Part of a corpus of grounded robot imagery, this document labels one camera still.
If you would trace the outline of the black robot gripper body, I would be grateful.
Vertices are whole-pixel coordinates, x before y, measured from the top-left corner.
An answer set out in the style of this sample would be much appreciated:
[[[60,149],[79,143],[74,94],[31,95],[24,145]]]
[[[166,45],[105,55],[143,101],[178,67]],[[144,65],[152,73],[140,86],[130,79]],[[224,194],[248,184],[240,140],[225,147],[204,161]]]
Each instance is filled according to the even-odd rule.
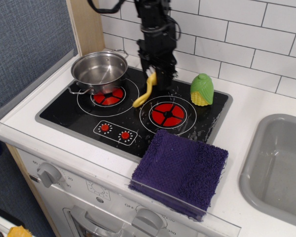
[[[141,58],[148,59],[153,66],[173,68],[173,78],[176,73],[177,63],[173,51],[177,46],[176,30],[144,32],[144,39],[137,40],[138,54]]]

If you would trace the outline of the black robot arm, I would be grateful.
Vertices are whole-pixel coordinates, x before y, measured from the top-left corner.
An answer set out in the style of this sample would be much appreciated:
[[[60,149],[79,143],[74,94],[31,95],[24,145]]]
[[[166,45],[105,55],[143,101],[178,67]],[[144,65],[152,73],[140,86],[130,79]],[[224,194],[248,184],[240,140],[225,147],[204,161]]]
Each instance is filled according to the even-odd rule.
[[[141,18],[143,39],[137,40],[144,71],[154,67],[158,90],[170,88],[177,63],[173,51],[177,46],[176,21],[168,15],[168,0],[137,0],[135,6]]]

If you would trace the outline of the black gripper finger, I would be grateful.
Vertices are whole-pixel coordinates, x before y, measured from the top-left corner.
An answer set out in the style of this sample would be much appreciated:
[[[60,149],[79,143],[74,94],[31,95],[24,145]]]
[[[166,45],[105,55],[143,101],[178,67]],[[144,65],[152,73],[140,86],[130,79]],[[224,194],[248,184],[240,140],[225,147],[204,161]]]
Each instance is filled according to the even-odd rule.
[[[173,68],[171,67],[156,67],[157,89],[167,90],[171,86],[173,80]]]
[[[141,58],[141,66],[145,79],[148,79],[153,73],[155,73],[155,67],[150,60]]]

